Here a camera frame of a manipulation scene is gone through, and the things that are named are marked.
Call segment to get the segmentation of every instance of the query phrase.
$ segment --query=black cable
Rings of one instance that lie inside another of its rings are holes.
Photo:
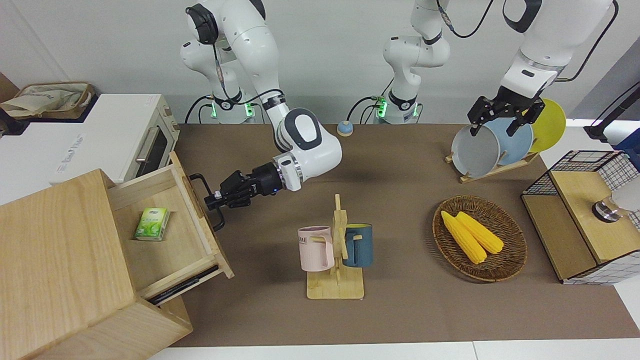
[[[373,104],[373,105],[369,105],[366,108],[364,108],[364,110],[362,110],[362,114],[360,114],[360,122],[358,124],[362,124],[362,119],[364,118],[364,113],[367,112],[368,108],[371,108],[371,111],[373,111],[373,108],[377,108],[377,107],[378,107],[378,103]]]
[[[382,90],[382,92],[380,93],[380,96],[384,96],[384,95],[385,95],[385,92],[387,91],[387,89],[389,89],[389,87],[391,86],[391,83],[393,83],[393,82],[394,82],[394,78],[391,78],[391,80],[389,80],[389,84],[387,84],[387,87],[385,87],[385,89],[384,89],[384,90]],[[373,114],[373,111],[374,111],[374,110],[373,110],[373,109],[371,109],[371,111],[369,112],[369,114],[368,114],[368,116],[367,116],[367,120],[365,120],[365,121],[364,121],[364,123],[365,123],[365,124],[369,122],[369,118],[371,117],[371,114]]]
[[[258,108],[260,108],[260,116],[262,117],[262,123],[266,124],[266,122],[264,121],[264,110],[262,109],[262,106],[260,104],[256,104],[255,102],[252,104],[252,106],[257,106]]]
[[[484,18],[486,17],[486,14],[489,13],[489,9],[493,4],[493,0],[489,1],[489,5],[486,6],[486,10],[484,11],[484,14],[482,15],[482,17],[480,18],[480,22],[478,22],[478,25],[476,26],[476,28],[467,35],[460,35],[459,33],[457,33],[456,30],[453,28],[453,23],[451,22],[451,19],[447,15],[447,12],[442,8],[442,6],[440,6],[440,0],[436,0],[436,4],[438,4],[438,11],[442,16],[442,20],[444,20],[444,23],[449,27],[449,30],[451,30],[453,35],[456,35],[459,38],[470,38],[471,36],[473,36],[473,34],[476,33],[476,31],[478,31],[478,29],[480,28],[480,25],[482,25],[482,23],[484,22]]]
[[[620,10],[620,6],[618,5],[618,2],[616,0],[613,0],[613,16],[611,17],[611,20],[609,20],[609,23],[604,28],[604,30],[602,30],[602,32],[600,33],[600,36],[596,39],[596,42],[593,44],[593,46],[591,47],[591,50],[589,50],[589,53],[584,58],[584,61],[582,62],[582,65],[580,65],[580,68],[578,69],[578,71],[575,73],[574,76],[572,76],[570,78],[558,78],[558,79],[556,79],[556,83],[568,83],[569,81],[575,80],[578,77],[578,75],[580,75],[580,73],[584,69],[584,66],[587,65],[587,61],[589,61],[589,58],[591,57],[591,54],[593,54],[593,51],[596,49],[596,47],[598,47],[598,44],[600,43],[600,41],[602,40],[604,35],[607,33],[607,30],[609,30],[611,25],[613,25],[613,22],[618,17],[619,10]]]
[[[187,124],[189,122],[189,116],[191,115],[191,112],[193,111],[193,108],[196,107],[196,105],[200,102],[203,101],[204,99],[208,98],[208,95],[205,96],[201,96],[198,98],[198,100],[196,100],[193,104],[191,104],[191,107],[189,108],[189,111],[187,111],[187,116],[184,117],[184,123]]]
[[[234,100],[231,99],[231,96],[229,96],[229,94],[227,94],[227,88],[225,87],[225,77],[222,74],[222,68],[220,67],[220,61],[218,60],[218,50],[216,49],[216,46],[213,45],[213,55],[216,59],[216,70],[218,71],[218,77],[220,78],[220,86],[222,87],[222,91],[225,93],[225,96],[227,97],[227,101],[234,104],[234,105],[244,105],[244,104],[248,104],[249,102],[252,102],[256,99],[258,99],[260,96],[266,95],[270,92],[277,92],[280,95],[284,96],[284,93],[282,92],[282,90],[280,89],[271,89],[271,90],[266,90],[264,92],[259,93],[258,95],[252,97],[251,99],[248,99],[247,101],[243,101],[243,102],[236,102]]]
[[[363,97],[362,99],[358,100],[351,107],[351,110],[349,110],[349,115],[347,115],[347,121],[349,121],[349,119],[351,118],[351,114],[353,113],[353,110],[355,110],[358,105],[362,104],[364,101],[367,101],[367,100],[375,101],[376,99],[377,99],[377,97],[375,97],[375,96],[367,96],[367,97]]]
[[[626,95],[628,92],[630,92],[633,88],[635,88],[636,86],[640,85],[640,81],[638,81],[637,83],[631,85],[630,88],[626,89],[625,92],[623,92],[622,94],[620,94],[620,96],[618,96],[615,100],[613,100],[609,106],[607,106],[607,108],[605,110],[603,110],[600,115],[598,115],[596,117],[596,119],[591,123],[591,126],[593,126],[593,124],[596,123],[596,121],[598,121],[599,118],[602,117],[602,115],[604,115],[604,113],[607,112],[607,110],[609,110],[611,108],[611,106],[613,106],[616,102],[618,102],[618,100],[620,100],[620,98],[622,98],[624,95]]]
[[[422,116],[422,111],[424,110],[424,105],[421,102],[416,105],[416,107],[418,106],[420,106],[420,112],[418,113],[418,119],[415,121],[416,124],[420,122],[420,117]]]
[[[202,117],[201,117],[201,114],[200,114],[200,113],[202,112],[202,108],[206,108],[206,107],[212,108],[212,107],[213,107],[213,105],[211,105],[211,104],[204,104],[204,105],[202,105],[202,106],[200,107],[200,109],[198,109],[198,123],[199,123],[199,124],[202,124]]]

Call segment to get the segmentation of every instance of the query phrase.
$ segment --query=woven basket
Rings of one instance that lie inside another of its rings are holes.
[[[444,226],[441,211],[456,216],[464,211],[504,242],[498,254],[476,265],[469,260]],[[440,204],[433,217],[433,237],[444,258],[463,274],[474,279],[495,282],[517,275],[527,262],[527,243],[518,224],[500,206],[471,195],[452,197]]]

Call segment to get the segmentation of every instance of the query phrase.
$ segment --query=oven door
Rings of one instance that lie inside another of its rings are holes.
[[[147,130],[142,147],[134,159],[140,164],[135,177],[165,167],[169,162],[169,153],[175,146],[175,140],[157,112],[154,113],[154,119],[153,126]]]

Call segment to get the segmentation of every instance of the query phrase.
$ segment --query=oven handle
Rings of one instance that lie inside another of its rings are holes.
[[[154,143],[156,142],[158,133],[160,133],[160,128],[157,126],[152,127],[147,131],[145,142],[142,144],[140,152],[136,156],[137,163],[146,163],[147,161],[149,161],[149,156],[151,155],[151,150],[154,147]]]

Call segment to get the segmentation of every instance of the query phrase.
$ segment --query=blue mug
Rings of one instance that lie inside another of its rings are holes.
[[[373,226],[371,224],[347,224],[344,233],[348,259],[342,264],[365,268],[373,263]]]

